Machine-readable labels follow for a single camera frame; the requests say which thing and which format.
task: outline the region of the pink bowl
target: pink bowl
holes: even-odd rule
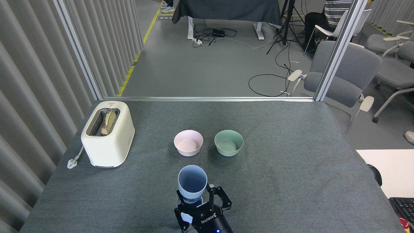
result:
[[[194,130],[184,130],[174,138],[174,146],[183,156],[196,155],[203,145],[203,136]]]

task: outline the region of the chair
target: chair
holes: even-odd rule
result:
[[[298,79],[291,92],[291,96],[301,80],[304,81],[303,87],[305,90],[311,92],[317,90],[335,43],[335,41],[324,41],[319,44],[310,66],[310,72],[307,75],[302,75],[302,71],[296,70],[288,77],[288,80],[291,82]],[[326,94],[326,97],[347,108],[353,107],[357,102],[361,103],[359,110],[352,119],[348,112],[328,104],[345,131],[354,122],[361,110],[367,112],[371,108],[373,97],[368,96],[364,98],[362,91],[368,86],[380,67],[381,58],[364,47],[350,43],[346,49]]]
[[[372,122],[374,123],[378,122],[378,115],[395,96],[414,91],[414,69],[410,68],[400,60],[400,58],[402,58],[414,63],[414,41],[406,41],[403,44],[397,45],[397,47],[397,58],[387,56],[387,53],[383,54],[381,57],[383,64],[375,77],[379,82],[384,82],[390,86],[393,86],[399,91],[392,94],[381,106],[378,112],[374,114],[374,117],[372,118]]]
[[[399,23],[407,24],[411,26],[411,31],[402,32],[398,34],[396,37],[387,37],[384,35],[374,34],[368,37],[365,48],[368,50],[377,53],[377,54],[384,54],[386,51],[394,47],[400,42],[404,42],[406,40],[414,41],[414,23],[406,22],[397,20]],[[392,49],[388,51],[388,55],[395,56],[396,49]]]
[[[362,26],[365,22],[365,20],[368,18],[369,13],[371,12],[372,9],[368,9],[368,10],[364,10],[362,12],[361,17],[359,18],[358,24],[356,25],[356,28],[354,29],[354,31],[352,32],[352,34],[355,36],[357,36],[357,34],[361,31]],[[313,34],[315,33],[315,29],[318,29],[320,32],[322,32],[323,34],[325,34],[326,36],[333,36],[333,37],[338,37],[339,36],[339,32],[341,31],[342,25],[344,24],[345,18],[348,15],[348,11],[345,11],[344,14],[341,16],[341,19],[338,22],[337,27],[335,28],[335,31],[331,32],[328,30],[323,29],[322,27],[320,27],[319,25],[315,25],[315,28],[312,31],[311,34],[311,38],[313,36]],[[306,45],[305,48],[305,52],[303,53],[304,55],[306,54],[306,50],[308,49],[310,40],[308,41],[308,44]]]

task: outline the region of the tripod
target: tripod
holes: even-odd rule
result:
[[[294,9],[295,9],[296,13],[298,14],[298,16],[301,20],[291,20],[292,19],[292,12],[293,12]],[[295,0],[285,0],[285,2],[283,4],[283,8],[282,8],[282,18],[284,18],[285,14],[287,15],[285,17],[285,23],[283,24],[282,28],[279,29],[277,34],[273,37],[273,38],[275,38],[277,36],[277,38],[274,40],[272,46],[270,47],[270,49],[267,51],[266,54],[269,54],[269,52],[273,48],[274,44],[276,44],[278,42],[281,42],[281,41],[282,41],[283,45],[286,45],[286,41],[297,42],[302,47],[302,44],[299,42],[298,37],[295,35],[295,32],[293,31],[292,27],[289,25],[290,22],[303,22],[303,23],[305,23],[303,21],[301,15],[299,14],[298,10],[296,10],[296,8],[295,8]],[[295,39],[293,39],[293,40],[287,39],[288,29],[290,29],[292,31],[293,35],[295,36]]]

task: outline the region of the green bowl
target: green bowl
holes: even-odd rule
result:
[[[234,130],[223,130],[214,137],[217,151],[224,156],[236,155],[243,146],[243,137]]]

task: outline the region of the striped shirt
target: striped shirt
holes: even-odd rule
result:
[[[351,4],[352,0],[326,0],[324,13],[329,26],[336,27],[344,12],[351,7]]]

